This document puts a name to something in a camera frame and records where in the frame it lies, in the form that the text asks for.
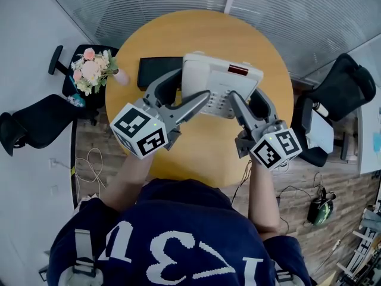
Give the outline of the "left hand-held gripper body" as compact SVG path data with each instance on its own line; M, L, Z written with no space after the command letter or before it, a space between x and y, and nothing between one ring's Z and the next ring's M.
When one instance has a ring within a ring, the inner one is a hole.
M181 135L182 108L151 97L127 103L111 122L118 141L143 159L161 148L169 150Z

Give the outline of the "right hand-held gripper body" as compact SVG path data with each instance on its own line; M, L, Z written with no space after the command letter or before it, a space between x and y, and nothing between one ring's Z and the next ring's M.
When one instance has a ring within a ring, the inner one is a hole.
M285 165L302 152L293 129L283 120L275 120L250 132L243 130L235 142L240 158L249 155L267 170Z

